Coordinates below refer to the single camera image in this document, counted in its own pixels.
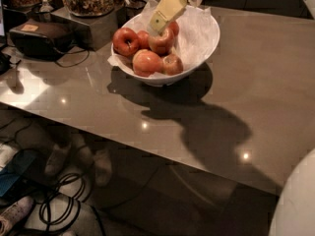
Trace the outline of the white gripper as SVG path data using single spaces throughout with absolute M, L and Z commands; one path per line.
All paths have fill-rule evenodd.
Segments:
M 182 15 L 188 0 L 160 0 L 154 9 L 148 24 L 151 34 L 160 34 Z

